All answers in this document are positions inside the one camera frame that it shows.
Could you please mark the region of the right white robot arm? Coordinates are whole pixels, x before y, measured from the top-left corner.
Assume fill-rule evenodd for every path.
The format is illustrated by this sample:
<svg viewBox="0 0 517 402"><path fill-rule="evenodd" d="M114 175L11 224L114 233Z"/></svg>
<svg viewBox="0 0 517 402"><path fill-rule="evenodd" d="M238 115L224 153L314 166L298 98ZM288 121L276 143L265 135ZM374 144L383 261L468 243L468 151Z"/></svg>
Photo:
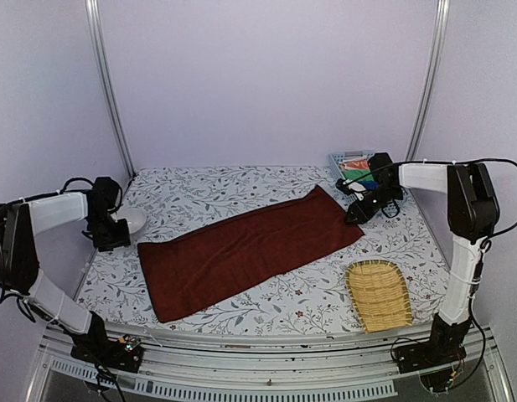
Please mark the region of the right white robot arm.
<svg viewBox="0 0 517 402"><path fill-rule="evenodd" d="M362 191L354 182L338 181L337 189L354 194L346 224L365 224L378 210L402 198L405 188L444 193L447 222L452 233L452 265L447 292L432 321L430 337L423 343L393 348L401 373L429 369L459 361L466 356L463 339L475 324L473 298L483 270L483 255L499 220L499 206L488 169L481 162L369 161L376 181L373 190Z"/></svg>

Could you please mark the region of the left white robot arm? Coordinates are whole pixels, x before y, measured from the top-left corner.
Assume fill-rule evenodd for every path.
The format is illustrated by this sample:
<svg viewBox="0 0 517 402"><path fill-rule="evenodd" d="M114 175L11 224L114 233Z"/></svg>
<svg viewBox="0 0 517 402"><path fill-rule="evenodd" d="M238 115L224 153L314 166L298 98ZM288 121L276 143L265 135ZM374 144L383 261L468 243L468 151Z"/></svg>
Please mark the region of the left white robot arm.
<svg viewBox="0 0 517 402"><path fill-rule="evenodd" d="M95 190L47 193L0 204L0 299L13 297L28 307L25 315L63 329L73 340L71 355L102 368L138 371L142 350L109 339L104 320L56 286L39 264L36 236L44 231L87 222L87 234L99 251L131 244L128 223L112 217L111 207Z"/></svg>

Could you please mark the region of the blue towel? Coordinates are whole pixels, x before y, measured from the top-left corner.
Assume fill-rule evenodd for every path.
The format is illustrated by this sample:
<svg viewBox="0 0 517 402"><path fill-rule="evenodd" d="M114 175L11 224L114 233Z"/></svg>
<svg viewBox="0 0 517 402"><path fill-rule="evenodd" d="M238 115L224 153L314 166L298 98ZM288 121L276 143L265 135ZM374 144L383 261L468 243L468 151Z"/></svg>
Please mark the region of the blue towel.
<svg viewBox="0 0 517 402"><path fill-rule="evenodd" d="M373 190L377 187L377 183L374 181L362 181L361 184L368 190Z"/></svg>

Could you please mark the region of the brown towel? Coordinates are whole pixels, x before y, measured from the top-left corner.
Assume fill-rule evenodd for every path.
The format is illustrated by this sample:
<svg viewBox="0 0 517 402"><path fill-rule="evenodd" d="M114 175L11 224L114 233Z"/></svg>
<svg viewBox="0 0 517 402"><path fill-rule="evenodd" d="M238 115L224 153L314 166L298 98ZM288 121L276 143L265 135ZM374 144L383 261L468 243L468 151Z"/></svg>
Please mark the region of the brown towel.
<svg viewBox="0 0 517 402"><path fill-rule="evenodd" d="M348 247L363 236L315 186L301 198L255 209L137 252L156 318L173 322L273 276Z"/></svg>

